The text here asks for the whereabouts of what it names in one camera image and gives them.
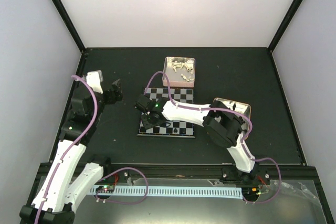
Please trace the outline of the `small green circuit board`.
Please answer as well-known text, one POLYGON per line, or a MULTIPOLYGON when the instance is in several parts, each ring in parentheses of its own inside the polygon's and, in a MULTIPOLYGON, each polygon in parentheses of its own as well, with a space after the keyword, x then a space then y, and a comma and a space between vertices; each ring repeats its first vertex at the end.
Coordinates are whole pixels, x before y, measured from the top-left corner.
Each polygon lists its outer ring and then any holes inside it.
POLYGON ((115 189, 114 185, 100 185, 97 187, 97 193, 113 193, 115 189))

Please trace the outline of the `right black frame post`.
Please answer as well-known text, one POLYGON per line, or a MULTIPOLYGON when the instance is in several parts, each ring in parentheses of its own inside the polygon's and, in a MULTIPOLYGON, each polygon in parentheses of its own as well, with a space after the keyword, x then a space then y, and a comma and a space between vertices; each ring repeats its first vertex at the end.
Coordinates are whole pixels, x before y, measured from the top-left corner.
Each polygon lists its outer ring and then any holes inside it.
POLYGON ((300 5, 302 4, 303 0, 293 0, 281 21, 275 35, 273 36, 267 50, 269 53, 273 53, 276 49, 278 43, 280 42, 282 36, 284 35, 285 31, 287 30, 289 24, 291 23, 292 19, 294 18, 297 10, 299 9, 300 5))

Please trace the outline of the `black frame post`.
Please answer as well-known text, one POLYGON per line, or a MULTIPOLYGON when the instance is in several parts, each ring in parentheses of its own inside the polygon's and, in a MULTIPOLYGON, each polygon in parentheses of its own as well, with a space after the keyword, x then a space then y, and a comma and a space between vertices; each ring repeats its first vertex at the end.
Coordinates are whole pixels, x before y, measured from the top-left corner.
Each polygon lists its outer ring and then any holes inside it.
POLYGON ((66 8, 64 7, 64 4, 61 0, 51 0, 54 4, 58 14, 60 15, 62 21, 66 25, 66 28, 68 29, 71 37, 73 38, 76 46, 78 47, 80 52, 85 51, 86 47, 84 46, 68 12, 66 11, 66 8))
POLYGON ((299 9, 300 5, 302 4, 303 0, 293 0, 281 21, 275 35, 273 36, 267 50, 269 53, 273 53, 276 49, 278 43, 280 42, 282 36, 284 35, 285 31, 287 30, 289 24, 291 23, 292 19, 294 18, 297 10, 299 9))

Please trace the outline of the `yellow tin tray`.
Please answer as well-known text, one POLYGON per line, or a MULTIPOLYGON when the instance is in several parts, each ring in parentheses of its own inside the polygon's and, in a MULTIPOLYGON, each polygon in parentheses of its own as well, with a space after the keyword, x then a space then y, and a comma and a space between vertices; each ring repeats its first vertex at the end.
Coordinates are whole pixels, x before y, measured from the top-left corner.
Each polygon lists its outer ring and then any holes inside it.
POLYGON ((242 103, 234 100, 228 100, 223 98, 215 98, 213 100, 212 106, 220 107, 225 105, 228 109, 234 110, 250 119, 251 116, 251 106, 247 103, 242 103))

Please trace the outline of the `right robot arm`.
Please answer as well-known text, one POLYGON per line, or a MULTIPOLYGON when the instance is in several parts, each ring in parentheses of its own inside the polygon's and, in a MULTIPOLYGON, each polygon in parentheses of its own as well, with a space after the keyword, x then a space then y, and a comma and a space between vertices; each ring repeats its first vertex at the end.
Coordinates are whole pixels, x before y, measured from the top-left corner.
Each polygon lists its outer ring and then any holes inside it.
POLYGON ((210 139, 225 148, 234 160, 239 179, 250 184, 258 177, 259 162, 245 142, 253 129, 250 117, 227 106, 223 99, 215 98, 211 104, 190 104, 170 98, 150 99, 141 94, 134 107, 141 112, 146 129, 166 121, 182 121, 204 128, 210 139))

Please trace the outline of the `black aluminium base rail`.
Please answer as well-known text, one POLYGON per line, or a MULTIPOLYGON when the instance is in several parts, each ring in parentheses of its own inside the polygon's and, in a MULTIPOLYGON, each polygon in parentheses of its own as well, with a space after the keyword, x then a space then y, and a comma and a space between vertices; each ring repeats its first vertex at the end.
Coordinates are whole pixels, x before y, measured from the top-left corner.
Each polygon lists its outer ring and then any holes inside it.
POLYGON ((258 165, 251 175, 239 172, 234 165, 153 165, 153 164, 109 164, 104 165, 103 174, 106 176, 120 168, 117 172, 119 182, 125 181, 128 177, 141 178, 138 172, 132 171, 134 167, 141 171, 146 178, 185 178, 185 179, 219 179, 227 184, 256 184, 261 178, 268 182, 271 179, 284 180, 316 180, 318 173, 312 166, 303 165, 280 165, 276 169, 272 164, 258 165))

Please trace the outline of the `left black frame post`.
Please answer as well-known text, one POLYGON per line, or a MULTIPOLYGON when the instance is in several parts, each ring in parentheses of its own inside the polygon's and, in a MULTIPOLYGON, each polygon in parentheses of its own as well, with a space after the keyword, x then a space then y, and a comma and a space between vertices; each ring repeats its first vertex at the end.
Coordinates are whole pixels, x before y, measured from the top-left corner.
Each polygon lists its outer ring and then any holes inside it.
POLYGON ((54 4, 58 14, 60 15, 62 21, 66 25, 66 28, 68 29, 71 37, 73 38, 76 46, 78 47, 80 52, 85 51, 86 47, 84 46, 68 12, 66 11, 66 8, 64 7, 64 4, 61 0, 51 0, 54 4))

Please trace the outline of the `pink tin tray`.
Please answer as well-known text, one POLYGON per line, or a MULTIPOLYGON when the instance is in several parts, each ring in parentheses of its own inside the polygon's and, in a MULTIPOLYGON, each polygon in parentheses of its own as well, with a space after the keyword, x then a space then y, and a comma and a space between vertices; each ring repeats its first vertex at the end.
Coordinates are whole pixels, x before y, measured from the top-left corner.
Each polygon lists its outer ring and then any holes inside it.
POLYGON ((196 60, 189 57, 166 57, 162 83, 165 87, 194 88, 196 60))

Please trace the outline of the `black and grey chessboard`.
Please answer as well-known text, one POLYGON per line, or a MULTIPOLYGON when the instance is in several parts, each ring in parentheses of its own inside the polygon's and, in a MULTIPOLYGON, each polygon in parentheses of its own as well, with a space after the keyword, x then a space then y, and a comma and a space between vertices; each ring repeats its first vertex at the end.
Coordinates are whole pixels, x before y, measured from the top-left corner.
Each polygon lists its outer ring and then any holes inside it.
MULTIPOLYGON (((172 88, 172 98, 177 102, 193 103, 194 92, 190 88, 172 88)), ((161 98, 169 97, 168 88, 148 88, 146 96, 156 101, 161 98)), ((156 126, 152 129, 146 130, 140 121, 139 131, 137 136, 155 136, 155 137, 185 137, 194 138, 194 125, 192 123, 182 121, 167 121, 166 127, 156 126), (177 128, 177 133, 173 133, 174 128, 177 128), (180 133, 180 129, 186 129, 185 134, 180 133)))

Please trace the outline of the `pile of white chess pieces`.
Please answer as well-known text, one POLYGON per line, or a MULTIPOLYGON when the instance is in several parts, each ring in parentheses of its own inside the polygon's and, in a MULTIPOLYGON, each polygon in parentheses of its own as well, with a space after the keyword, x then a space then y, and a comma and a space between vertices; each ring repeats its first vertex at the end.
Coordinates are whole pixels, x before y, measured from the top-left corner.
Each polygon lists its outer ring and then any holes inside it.
POLYGON ((172 69, 184 82, 195 81, 195 69, 192 62, 173 62, 172 69))

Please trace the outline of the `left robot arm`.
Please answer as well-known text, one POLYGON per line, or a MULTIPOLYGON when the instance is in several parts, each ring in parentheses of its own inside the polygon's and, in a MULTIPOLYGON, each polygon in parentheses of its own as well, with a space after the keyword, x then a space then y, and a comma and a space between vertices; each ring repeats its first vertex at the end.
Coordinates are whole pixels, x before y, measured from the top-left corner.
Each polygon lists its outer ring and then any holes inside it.
POLYGON ((74 80, 79 84, 73 91, 61 127, 54 161, 32 203, 22 206, 19 216, 23 223, 73 223, 75 213, 91 187, 99 180, 106 182, 112 177, 111 159, 95 155, 73 179, 104 107, 123 99, 121 81, 116 80, 103 89, 101 79, 74 76, 74 80))

